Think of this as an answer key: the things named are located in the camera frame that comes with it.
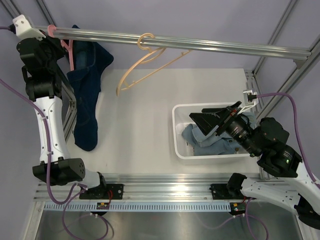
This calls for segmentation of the dark blue denim skirt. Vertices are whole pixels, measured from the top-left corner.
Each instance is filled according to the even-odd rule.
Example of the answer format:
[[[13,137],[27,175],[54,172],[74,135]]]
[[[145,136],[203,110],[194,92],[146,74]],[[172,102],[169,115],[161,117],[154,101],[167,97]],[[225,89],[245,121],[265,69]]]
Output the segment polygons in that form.
[[[76,98],[74,143],[90,152],[98,144],[96,105],[102,73],[113,63],[114,57],[95,41],[74,40],[72,51],[74,70],[67,73],[67,79]]]

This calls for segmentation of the pink plastic hanger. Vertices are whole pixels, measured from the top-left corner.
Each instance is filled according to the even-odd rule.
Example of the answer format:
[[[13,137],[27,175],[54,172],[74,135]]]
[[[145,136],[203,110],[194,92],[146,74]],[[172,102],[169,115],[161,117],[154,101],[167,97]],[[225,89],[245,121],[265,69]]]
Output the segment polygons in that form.
[[[48,25],[47,27],[47,32],[48,35],[52,38],[54,38],[54,32],[57,30],[56,26],[53,24]],[[66,49],[68,53],[68,61],[69,61],[69,67],[70,71],[75,70],[75,65],[74,65],[74,58],[73,58],[73,40],[69,40],[68,43],[66,43],[64,40],[60,41],[60,44],[63,48]]]

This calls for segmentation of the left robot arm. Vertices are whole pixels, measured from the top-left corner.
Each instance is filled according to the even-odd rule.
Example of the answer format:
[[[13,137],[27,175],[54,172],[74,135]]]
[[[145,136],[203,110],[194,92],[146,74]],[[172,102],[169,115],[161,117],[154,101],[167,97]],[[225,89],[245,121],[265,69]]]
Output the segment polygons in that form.
[[[65,51],[57,38],[31,37],[17,44],[24,63],[22,76],[28,103],[35,108],[41,143],[39,165],[32,168],[33,175],[52,186],[77,183],[85,192],[81,199],[103,199],[108,186],[100,172],[85,168],[81,158],[71,158],[67,149],[62,123],[62,81],[66,79],[57,61]]]

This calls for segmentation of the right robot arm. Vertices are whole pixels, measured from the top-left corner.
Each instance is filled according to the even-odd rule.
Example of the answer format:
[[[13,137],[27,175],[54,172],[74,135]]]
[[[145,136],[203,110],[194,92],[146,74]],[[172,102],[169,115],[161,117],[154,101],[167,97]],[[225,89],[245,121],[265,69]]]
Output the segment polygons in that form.
[[[273,117],[261,119],[256,128],[250,126],[240,109],[241,102],[224,108],[204,108],[189,117],[204,135],[228,134],[251,157],[258,157],[258,166],[273,177],[294,188],[280,190],[240,173],[233,173],[226,184],[230,197],[261,199],[298,216],[304,224],[320,228],[320,190],[307,171],[303,158],[289,145],[289,133]]]

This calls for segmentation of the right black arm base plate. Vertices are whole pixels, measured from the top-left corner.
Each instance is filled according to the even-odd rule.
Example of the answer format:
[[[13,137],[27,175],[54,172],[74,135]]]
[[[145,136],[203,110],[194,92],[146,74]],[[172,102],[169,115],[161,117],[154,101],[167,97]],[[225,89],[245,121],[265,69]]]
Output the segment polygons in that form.
[[[229,193],[226,183],[213,183],[210,185],[213,200],[240,200],[239,196],[233,196]]]

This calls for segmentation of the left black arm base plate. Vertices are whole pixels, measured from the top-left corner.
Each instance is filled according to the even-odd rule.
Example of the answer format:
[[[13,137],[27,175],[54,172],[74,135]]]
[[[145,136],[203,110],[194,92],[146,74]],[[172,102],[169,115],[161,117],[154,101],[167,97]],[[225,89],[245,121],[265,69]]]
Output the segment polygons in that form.
[[[118,183],[108,183],[106,186],[89,188],[85,193],[81,193],[81,200],[122,200],[124,185]]]

